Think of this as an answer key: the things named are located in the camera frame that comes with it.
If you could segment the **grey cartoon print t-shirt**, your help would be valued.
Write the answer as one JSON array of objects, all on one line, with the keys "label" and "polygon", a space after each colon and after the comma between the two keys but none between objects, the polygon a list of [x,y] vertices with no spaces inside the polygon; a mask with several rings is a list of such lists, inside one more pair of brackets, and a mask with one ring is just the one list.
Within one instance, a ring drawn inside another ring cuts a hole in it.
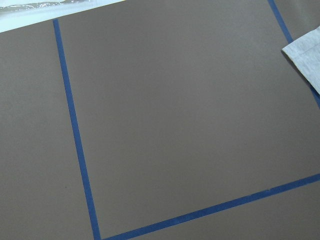
[{"label": "grey cartoon print t-shirt", "polygon": [[320,94],[320,27],[299,37],[282,51]]}]

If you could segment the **clear plastic bag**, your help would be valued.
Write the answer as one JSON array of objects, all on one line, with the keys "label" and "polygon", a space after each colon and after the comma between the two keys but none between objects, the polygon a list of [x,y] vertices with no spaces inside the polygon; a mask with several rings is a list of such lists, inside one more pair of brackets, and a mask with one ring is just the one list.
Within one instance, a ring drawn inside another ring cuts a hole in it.
[{"label": "clear plastic bag", "polygon": [[1,0],[0,11],[12,12],[33,10],[45,7],[62,6],[67,4],[78,4],[83,0]]}]

